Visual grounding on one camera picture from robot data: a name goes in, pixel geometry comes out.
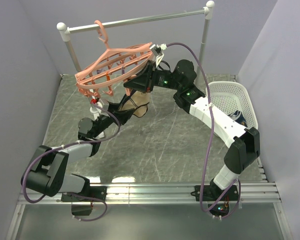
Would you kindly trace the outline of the white plastic laundry basket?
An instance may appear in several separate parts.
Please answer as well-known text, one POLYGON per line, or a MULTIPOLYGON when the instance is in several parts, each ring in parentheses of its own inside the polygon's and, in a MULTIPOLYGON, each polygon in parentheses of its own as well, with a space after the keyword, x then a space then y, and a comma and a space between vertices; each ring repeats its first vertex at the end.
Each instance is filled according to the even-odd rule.
POLYGON ((258 129, 259 124, 247 89, 238 82, 214 81, 208 84, 212 103, 226 115, 240 111, 247 128, 258 129))

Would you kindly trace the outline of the beige underwear with navy trim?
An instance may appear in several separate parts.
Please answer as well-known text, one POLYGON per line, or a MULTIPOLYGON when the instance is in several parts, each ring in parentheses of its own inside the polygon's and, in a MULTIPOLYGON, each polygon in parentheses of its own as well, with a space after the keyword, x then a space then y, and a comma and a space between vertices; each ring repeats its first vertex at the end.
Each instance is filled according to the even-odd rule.
POLYGON ((150 96, 150 93, 140 91, 131 92, 129 96, 125 95, 123 97, 119 110, 126 111, 133 109, 133 115, 142 118, 148 111, 150 96))

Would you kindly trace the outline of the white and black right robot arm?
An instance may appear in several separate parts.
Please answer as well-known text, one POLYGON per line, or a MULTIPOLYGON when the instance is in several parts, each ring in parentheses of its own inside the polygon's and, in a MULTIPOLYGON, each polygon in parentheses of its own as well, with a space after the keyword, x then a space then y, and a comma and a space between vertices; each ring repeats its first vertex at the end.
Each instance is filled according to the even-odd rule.
POLYGON ((194 84, 197 74, 191 61, 180 60, 173 71, 158 69, 148 61, 136 76, 123 85, 127 89, 149 93, 154 87, 175 90, 175 103, 186 113, 210 127, 228 148, 224 165, 202 192, 205 201, 221 200, 239 175, 260 156, 260 133, 248 128, 209 102, 208 96, 194 84))

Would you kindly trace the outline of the pink round clip hanger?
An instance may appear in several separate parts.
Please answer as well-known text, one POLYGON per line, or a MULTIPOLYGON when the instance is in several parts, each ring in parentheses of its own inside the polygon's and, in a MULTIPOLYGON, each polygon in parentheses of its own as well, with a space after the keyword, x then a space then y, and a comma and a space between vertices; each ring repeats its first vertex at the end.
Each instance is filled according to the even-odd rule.
POLYGON ((99 39, 105 45, 105 52, 84 70, 75 74, 76 87, 86 97, 99 98, 99 90, 109 96, 114 95, 112 85, 127 81, 140 72, 148 61, 154 58, 150 47, 152 42, 136 44, 125 48, 111 48, 105 27, 99 20, 94 21, 99 26, 99 39))

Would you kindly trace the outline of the aluminium mounting rail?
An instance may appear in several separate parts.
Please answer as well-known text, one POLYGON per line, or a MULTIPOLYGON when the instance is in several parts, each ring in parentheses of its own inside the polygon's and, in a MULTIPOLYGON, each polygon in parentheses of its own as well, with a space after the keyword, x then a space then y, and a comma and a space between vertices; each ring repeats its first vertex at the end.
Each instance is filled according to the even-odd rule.
MULTIPOLYGON (((91 197, 108 205, 195 204, 199 202, 199 193, 200 186, 193 182, 91 185, 91 197)), ((242 183, 241 194, 235 183, 219 203, 228 201, 234 204, 237 200, 242 204, 280 203, 281 197, 275 183, 242 183)))

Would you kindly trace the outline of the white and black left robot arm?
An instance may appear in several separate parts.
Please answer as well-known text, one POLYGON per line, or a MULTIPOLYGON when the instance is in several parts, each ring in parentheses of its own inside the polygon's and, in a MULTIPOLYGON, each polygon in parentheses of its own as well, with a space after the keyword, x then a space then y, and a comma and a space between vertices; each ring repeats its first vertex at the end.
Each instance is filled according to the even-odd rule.
POLYGON ((83 176, 66 174, 68 163, 94 156, 101 142, 114 138, 118 133, 100 137, 112 124, 120 130, 137 111, 136 106, 125 102, 100 106, 92 100, 90 110, 94 118, 82 118, 78 122, 78 139, 73 143, 49 147, 40 145, 21 178, 25 200, 31 204, 40 202, 44 197, 59 193, 73 193, 79 201, 86 201, 91 195, 90 181, 83 176))

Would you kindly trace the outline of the navy blue underwear in basket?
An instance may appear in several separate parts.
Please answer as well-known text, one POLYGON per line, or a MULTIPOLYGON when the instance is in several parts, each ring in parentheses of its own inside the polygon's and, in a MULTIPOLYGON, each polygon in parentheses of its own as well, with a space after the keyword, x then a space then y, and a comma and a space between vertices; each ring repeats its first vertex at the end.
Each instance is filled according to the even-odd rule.
POLYGON ((229 114, 228 116, 236 123, 243 125, 246 128, 248 127, 247 121, 240 110, 236 110, 235 112, 229 114))

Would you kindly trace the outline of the white and silver clothes rack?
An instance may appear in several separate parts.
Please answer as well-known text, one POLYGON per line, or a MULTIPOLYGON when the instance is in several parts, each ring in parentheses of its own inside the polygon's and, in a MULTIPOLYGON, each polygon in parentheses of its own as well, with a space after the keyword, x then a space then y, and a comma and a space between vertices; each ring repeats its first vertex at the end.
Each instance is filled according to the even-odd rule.
POLYGON ((166 44, 157 45, 149 42, 128 47, 112 48, 109 46, 109 37, 106 32, 107 28, 203 14, 204 28, 199 53, 199 59, 201 60, 204 54, 207 31, 210 20, 213 16, 214 7, 215 2, 209 0, 206 5, 199 10, 164 13, 106 23, 101 23, 99 20, 97 20, 94 22, 94 24, 77 27, 68 27, 65 23, 59 22, 56 25, 56 28, 68 49, 72 62, 77 71, 75 78, 78 91, 84 96, 92 99, 92 101, 95 103, 101 96, 99 93, 100 90, 107 88, 108 90, 105 92, 105 94, 113 96, 114 91, 112 86, 114 84, 118 82, 128 82, 130 79, 135 77, 135 75, 143 67, 146 66, 148 61, 154 61, 154 65, 158 66, 163 60, 163 51, 167 48, 166 44), (105 45, 105 52, 88 67, 82 69, 71 43, 71 34, 88 32, 92 30, 97 31, 98 38, 105 45))

